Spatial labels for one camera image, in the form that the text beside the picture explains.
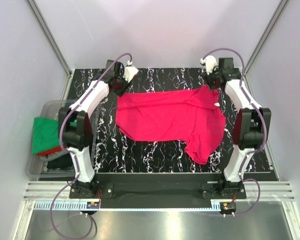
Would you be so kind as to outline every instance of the marble-patterned table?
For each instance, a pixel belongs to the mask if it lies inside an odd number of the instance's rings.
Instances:
[[[76,69],[68,99],[78,99],[101,69]],[[150,93],[197,89],[204,85],[201,68],[142,68],[128,93]],[[135,142],[115,125],[117,96],[111,93],[101,104],[95,149],[94,169],[99,173],[207,173],[220,172],[228,164],[234,144],[231,132],[237,111],[230,98],[220,92],[220,109],[226,117],[224,136],[208,163],[194,163],[185,152],[186,143]],[[250,161],[248,172],[270,172],[266,154],[260,152]]]

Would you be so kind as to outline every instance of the black mounting bracket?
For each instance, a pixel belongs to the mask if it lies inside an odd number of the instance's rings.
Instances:
[[[113,60],[108,60],[105,65],[105,69],[107,69],[113,62]],[[109,90],[119,97],[121,97],[132,84],[132,81],[127,82],[124,79],[124,74],[124,65],[117,61],[102,78],[102,81],[109,84]]]
[[[227,181],[224,174],[215,183],[202,183],[199,189],[203,199],[246,199],[245,185],[242,181]]]
[[[224,91],[228,81],[241,78],[241,72],[239,68],[234,67],[232,57],[220,57],[218,66],[214,67],[212,73],[204,72],[202,78],[209,89],[221,88]]]
[[[271,111],[269,108],[259,108],[269,135]],[[255,109],[242,108],[234,123],[232,138],[233,143],[238,145],[241,150],[245,148],[258,149],[263,142],[265,130],[261,119]]]
[[[99,184],[96,180],[91,182],[76,181],[71,185],[70,199],[97,199],[101,191],[101,199],[111,199],[114,191],[112,183]]]
[[[61,107],[58,118],[58,135],[61,131],[62,123],[71,111],[69,107]],[[88,113],[85,111],[75,111],[66,122],[62,133],[63,144],[66,147],[74,147],[82,151],[93,141],[92,127]]]

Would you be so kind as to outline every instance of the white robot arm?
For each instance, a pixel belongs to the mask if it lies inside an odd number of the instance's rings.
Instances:
[[[93,140],[90,117],[101,100],[110,92],[122,96],[127,88],[131,86],[133,78],[139,71],[133,66],[131,61],[128,61],[126,67],[124,67],[121,62],[117,61],[114,63],[114,61],[108,60],[106,69],[111,65],[113,66],[106,72],[102,79],[99,80],[100,74],[95,75],[89,88],[80,99],[69,108],[62,107],[58,115],[60,133],[66,116],[75,108],[75,111],[71,114],[63,129],[62,140],[70,152],[76,174],[79,173],[75,183],[76,187],[88,194],[94,192],[92,190],[92,180],[95,176],[89,150],[90,143]]]
[[[210,89],[221,88],[238,112],[232,132],[234,149],[217,190],[227,197],[243,188],[242,179],[249,161],[262,145],[264,137],[268,137],[271,111],[262,108],[251,96],[245,83],[240,80],[239,69],[234,68],[233,58],[219,58],[217,63],[216,58],[209,55],[201,59],[200,64],[203,67],[202,78],[207,86]],[[256,109],[262,114],[266,129]]]

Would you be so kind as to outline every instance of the clear plastic container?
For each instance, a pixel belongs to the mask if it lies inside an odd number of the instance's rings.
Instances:
[[[58,120],[59,109],[62,107],[70,107],[76,100],[54,100],[47,102],[42,109],[40,117]],[[95,133],[96,121],[99,115],[99,108],[93,112],[90,118],[92,126],[92,132]],[[93,162],[93,156],[95,155],[96,134],[93,135],[91,164]],[[75,169],[73,166],[68,169],[48,169],[48,162],[42,161],[39,156],[30,153],[28,162],[25,168],[25,174],[32,180],[37,178],[66,178],[73,177],[75,175]]]

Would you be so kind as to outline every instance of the pink t-shirt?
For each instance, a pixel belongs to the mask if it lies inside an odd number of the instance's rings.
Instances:
[[[224,136],[226,118],[215,105],[218,98],[218,91],[206,86],[128,93],[118,97],[115,123],[134,141],[185,141],[185,152],[196,163],[206,164]]]

